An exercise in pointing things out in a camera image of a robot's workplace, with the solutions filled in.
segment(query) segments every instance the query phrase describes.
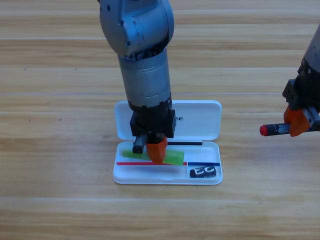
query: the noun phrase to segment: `marker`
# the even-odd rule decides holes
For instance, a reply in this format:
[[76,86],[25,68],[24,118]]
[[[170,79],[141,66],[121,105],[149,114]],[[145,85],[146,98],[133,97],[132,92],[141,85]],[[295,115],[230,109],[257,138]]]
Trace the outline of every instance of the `marker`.
[[[278,123],[278,124],[265,124],[260,127],[260,134],[262,136],[276,136],[289,134],[290,124]],[[307,132],[316,132],[317,130],[312,130],[309,128]]]

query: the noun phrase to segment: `wooden surface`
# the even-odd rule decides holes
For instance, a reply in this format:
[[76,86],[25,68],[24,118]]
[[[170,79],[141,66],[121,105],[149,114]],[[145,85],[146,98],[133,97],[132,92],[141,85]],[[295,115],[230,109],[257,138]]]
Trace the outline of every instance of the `wooden surface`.
[[0,0],[1,240],[319,240],[316,132],[262,137],[319,0],[172,0],[174,99],[223,106],[217,186],[112,179],[126,99],[96,0]]

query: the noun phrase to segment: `gray robot arm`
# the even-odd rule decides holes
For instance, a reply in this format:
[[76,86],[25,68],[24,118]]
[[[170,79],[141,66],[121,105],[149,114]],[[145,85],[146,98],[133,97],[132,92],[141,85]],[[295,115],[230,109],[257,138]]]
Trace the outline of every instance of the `gray robot arm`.
[[[176,126],[166,48],[174,33],[173,10],[168,0],[99,2],[101,27],[118,55],[127,100],[133,110],[133,152],[141,153],[145,144],[148,151],[148,145],[165,144],[167,137],[173,138]],[[163,152],[161,157],[150,158],[160,163]]]

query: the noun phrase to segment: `green object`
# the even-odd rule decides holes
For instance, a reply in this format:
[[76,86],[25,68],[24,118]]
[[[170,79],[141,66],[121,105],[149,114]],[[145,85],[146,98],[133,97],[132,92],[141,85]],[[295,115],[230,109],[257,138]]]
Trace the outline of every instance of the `green object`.
[[[141,159],[151,161],[150,157],[146,153],[133,153],[132,150],[123,150],[122,156],[131,159]],[[166,150],[165,157],[163,160],[164,164],[170,165],[183,165],[185,153],[183,151]]]

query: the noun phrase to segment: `robotic arm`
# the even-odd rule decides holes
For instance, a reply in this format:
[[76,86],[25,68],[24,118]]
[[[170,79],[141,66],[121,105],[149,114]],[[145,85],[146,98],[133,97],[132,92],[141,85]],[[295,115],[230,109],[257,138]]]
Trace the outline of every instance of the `robotic arm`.
[[169,0],[98,0],[103,33],[117,53],[129,107],[132,151],[156,164],[165,158],[167,138],[174,137],[167,45],[174,34]]
[[282,93],[288,102],[283,115],[292,137],[311,129],[320,130],[320,25],[301,61],[298,76]]

